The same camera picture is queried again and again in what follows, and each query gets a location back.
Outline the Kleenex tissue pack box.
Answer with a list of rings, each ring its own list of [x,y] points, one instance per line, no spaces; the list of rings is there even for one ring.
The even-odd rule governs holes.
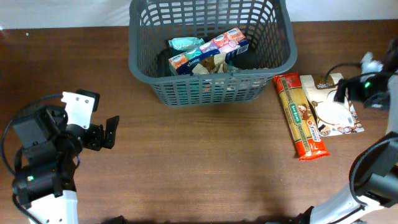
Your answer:
[[[173,75],[193,75],[193,67],[201,60],[215,56],[216,60],[227,62],[245,53],[248,47],[248,39],[239,28],[235,27],[192,50],[177,50],[178,54],[169,58],[170,71]]]

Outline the beige pouch white contents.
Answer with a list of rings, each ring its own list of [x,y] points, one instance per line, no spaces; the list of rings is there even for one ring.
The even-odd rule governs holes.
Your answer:
[[[310,106],[315,113],[318,131],[323,137],[364,131],[352,102],[345,95],[342,103],[334,100],[340,73],[331,74],[326,83],[323,77],[301,75],[300,81]]]

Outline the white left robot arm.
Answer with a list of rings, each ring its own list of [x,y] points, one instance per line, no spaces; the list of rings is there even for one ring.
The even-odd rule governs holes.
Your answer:
[[[13,127],[22,142],[12,190],[32,223],[78,223],[74,174],[84,148],[100,151],[115,144],[119,116],[106,125],[57,123],[50,115],[26,116]]]

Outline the beige pouch chocolate contents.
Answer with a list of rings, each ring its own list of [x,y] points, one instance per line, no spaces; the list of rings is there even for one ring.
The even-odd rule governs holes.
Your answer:
[[[193,75],[213,75],[219,73],[240,72],[242,68],[235,67],[231,62],[225,60],[216,60],[211,56],[201,60],[192,69]]]

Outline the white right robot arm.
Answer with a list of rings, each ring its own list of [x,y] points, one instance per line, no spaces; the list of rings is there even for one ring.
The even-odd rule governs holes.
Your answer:
[[[386,134],[355,159],[346,187],[301,213],[296,223],[360,223],[366,214],[397,204],[397,39],[390,41],[381,62],[367,53],[361,74],[336,85],[335,102],[352,100],[387,110]]]

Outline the San Remo spaghetti packet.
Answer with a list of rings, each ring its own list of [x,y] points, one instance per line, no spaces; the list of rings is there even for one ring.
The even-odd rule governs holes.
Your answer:
[[[320,136],[298,73],[276,75],[273,77],[273,82],[280,97],[298,158],[307,161],[328,156],[330,153]]]

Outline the light teal snack wrapper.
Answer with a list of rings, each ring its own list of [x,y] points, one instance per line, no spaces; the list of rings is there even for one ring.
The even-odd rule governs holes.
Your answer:
[[[178,51],[188,51],[203,45],[205,41],[197,37],[177,37],[169,40],[171,48]]]

